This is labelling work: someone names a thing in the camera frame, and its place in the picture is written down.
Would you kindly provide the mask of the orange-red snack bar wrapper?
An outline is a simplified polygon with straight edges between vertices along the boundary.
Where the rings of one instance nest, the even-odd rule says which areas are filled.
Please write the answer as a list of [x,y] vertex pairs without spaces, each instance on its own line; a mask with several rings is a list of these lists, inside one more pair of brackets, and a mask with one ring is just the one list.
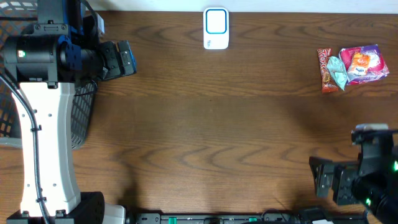
[[331,48],[318,49],[317,54],[322,78],[322,93],[325,94],[338,91],[338,87],[327,69],[328,59],[331,56]]

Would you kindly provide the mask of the teal snack packet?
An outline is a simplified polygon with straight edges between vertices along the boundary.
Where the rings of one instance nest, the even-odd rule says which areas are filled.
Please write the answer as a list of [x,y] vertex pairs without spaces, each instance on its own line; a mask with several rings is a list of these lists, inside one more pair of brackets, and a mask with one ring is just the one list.
[[348,75],[343,61],[338,57],[331,56],[328,59],[327,69],[335,83],[345,91]]

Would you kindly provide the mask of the purple snack packet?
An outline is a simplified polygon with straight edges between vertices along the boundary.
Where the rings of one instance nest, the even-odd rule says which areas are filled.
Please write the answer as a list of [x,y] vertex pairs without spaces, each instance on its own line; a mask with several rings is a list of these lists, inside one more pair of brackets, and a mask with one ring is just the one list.
[[389,69],[385,63],[381,51],[377,44],[361,47],[343,48],[339,52],[339,58],[343,61],[346,71],[351,65],[352,57],[355,53],[368,54],[371,57],[367,74],[363,76],[348,75],[347,85],[357,85],[362,83],[375,82],[389,74]]

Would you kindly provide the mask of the small orange snack packet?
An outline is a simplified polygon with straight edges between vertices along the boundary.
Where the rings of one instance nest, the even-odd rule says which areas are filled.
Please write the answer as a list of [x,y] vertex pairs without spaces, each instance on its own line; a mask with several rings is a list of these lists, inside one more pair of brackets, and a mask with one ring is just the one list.
[[348,75],[363,76],[367,74],[371,57],[368,54],[355,53],[351,60],[351,65],[347,70]]

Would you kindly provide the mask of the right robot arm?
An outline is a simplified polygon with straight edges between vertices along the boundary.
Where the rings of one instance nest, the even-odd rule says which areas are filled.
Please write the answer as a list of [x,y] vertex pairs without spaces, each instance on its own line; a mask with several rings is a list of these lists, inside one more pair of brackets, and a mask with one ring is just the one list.
[[341,205],[361,204],[381,223],[397,223],[396,129],[387,124],[359,124],[351,132],[361,152],[355,161],[334,162],[310,157],[315,195]]

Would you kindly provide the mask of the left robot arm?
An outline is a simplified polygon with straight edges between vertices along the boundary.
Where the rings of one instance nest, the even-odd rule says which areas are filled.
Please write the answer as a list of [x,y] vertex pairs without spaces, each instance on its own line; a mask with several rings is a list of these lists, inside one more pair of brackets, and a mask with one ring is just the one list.
[[24,189],[8,223],[134,223],[123,205],[82,192],[72,155],[76,89],[136,73],[129,42],[100,41],[100,16],[87,1],[39,1],[37,17],[2,46],[1,80],[16,102]]

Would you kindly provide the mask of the white barcode scanner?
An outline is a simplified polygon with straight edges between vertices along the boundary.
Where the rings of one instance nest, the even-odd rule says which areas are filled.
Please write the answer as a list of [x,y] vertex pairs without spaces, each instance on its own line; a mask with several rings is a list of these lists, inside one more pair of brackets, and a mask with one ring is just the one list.
[[203,11],[203,47],[224,50],[229,46],[229,11],[224,7],[208,7]]

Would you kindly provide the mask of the dark grey plastic mesh basket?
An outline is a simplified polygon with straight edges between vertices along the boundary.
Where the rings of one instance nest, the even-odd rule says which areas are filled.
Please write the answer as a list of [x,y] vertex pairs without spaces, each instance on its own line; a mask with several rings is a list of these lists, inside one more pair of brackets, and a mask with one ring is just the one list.
[[[20,34],[37,18],[37,1],[1,1],[1,45],[10,35]],[[73,99],[72,148],[78,149],[86,139],[94,102],[95,83],[76,89]],[[10,89],[1,82],[1,145],[22,147],[21,127]]]

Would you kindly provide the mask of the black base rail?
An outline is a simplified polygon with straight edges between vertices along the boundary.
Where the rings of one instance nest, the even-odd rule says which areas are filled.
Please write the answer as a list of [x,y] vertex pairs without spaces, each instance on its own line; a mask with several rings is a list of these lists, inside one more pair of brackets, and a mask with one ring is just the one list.
[[262,213],[238,214],[166,214],[137,213],[132,224],[368,224],[368,214],[330,213],[322,207],[310,207],[297,211],[281,212],[268,209]]

